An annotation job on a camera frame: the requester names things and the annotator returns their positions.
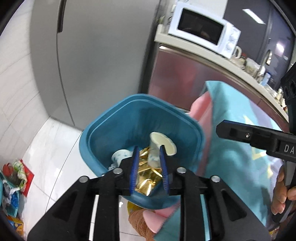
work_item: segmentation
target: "finger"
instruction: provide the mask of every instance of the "finger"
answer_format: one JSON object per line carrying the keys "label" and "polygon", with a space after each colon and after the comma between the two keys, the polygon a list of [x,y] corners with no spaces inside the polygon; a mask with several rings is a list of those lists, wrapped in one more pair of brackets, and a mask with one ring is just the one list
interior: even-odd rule
{"label": "finger", "polygon": [[285,171],[284,171],[284,165],[281,166],[281,168],[279,169],[279,174],[277,177],[277,181],[278,183],[281,182],[285,177]]}
{"label": "finger", "polygon": [[296,200],[296,187],[291,188],[288,191],[288,198],[291,201],[295,201]]}
{"label": "finger", "polygon": [[274,196],[280,203],[284,203],[287,199],[287,188],[284,182],[279,182],[274,188]]}
{"label": "finger", "polygon": [[278,212],[274,209],[274,207],[273,206],[271,206],[271,212],[273,213],[273,215],[277,215],[278,214]]}
{"label": "finger", "polygon": [[272,204],[271,206],[274,208],[275,211],[277,211],[278,213],[283,213],[283,211],[285,210],[285,204],[284,203],[280,203],[278,199],[274,198],[272,200]]}

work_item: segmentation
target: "metal screw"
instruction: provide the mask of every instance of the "metal screw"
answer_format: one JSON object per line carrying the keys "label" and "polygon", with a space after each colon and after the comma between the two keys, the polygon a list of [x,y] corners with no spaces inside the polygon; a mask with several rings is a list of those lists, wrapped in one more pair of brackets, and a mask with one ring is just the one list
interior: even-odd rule
{"label": "metal screw", "polygon": [[87,176],[82,176],[82,177],[79,178],[79,182],[81,182],[81,183],[85,183],[88,180],[89,180],[89,178]]}
{"label": "metal screw", "polygon": [[218,177],[218,176],[212,176],[212,177],[211,177],[211,180],[212,180],[213,182],[215,182],[215,183],[218,183],[218,182],[220,182],[221,178]]}
{"label": "metal screw", "polygon": [[184,167],[178,167],[177,168],[177,172],[178,173],[185,173],[186,172],[186,168],[184,168]]}
{"label": "metal screw", "polygon": [[113,173],[114,174],[120,174],[120,173],[122,173],[122,169],[121,168],[115,168],[114,170],[113,170]]}

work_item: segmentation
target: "white microwave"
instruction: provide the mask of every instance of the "white microwave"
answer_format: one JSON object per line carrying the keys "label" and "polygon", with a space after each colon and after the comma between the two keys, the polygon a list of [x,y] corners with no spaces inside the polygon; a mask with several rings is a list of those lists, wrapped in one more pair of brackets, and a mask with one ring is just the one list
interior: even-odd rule
{"label": "white microwave", "polygon": [[226,58],[231,58],[240,30],[230,22],[184,2],[178,2],[168,34],[201,45]]}

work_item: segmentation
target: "pink cloth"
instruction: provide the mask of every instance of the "pink cloth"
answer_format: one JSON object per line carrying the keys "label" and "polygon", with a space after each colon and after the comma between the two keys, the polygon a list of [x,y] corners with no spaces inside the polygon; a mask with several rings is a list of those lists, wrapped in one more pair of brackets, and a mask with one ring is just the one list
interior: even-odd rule
{"label": "pink cloth", "polygon": [[[203,150],[203,156],[200,161],[196,175],[203,176],[207,165],[207,156],[211,143],[212,136],[212,99],[208,92],[204,93],[198,99],[196,99],[190,108],[189,116],[197,120],[202,127],[205,135],[205,147]],[[143,212],[143,218],[148,228],[157,233],[162,227],[166,219],[179,207],[180,203],[177,203],[171,207],[159,209],[159,210],[145,210]]]}

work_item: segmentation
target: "refrigerator handle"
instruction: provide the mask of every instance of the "refrigerator handle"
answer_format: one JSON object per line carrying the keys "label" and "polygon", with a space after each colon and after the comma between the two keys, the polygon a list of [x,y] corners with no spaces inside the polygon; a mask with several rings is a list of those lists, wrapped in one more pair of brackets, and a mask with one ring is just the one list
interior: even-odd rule
{"label": "refrigerator handle", "polygon": [[66,2],[67,0],[61,0],[60,6],[59,6],[59,15],[58,15],[58,22],[57,22],[58,33],[61,33],[63,31],[63,20],[64,20]]}

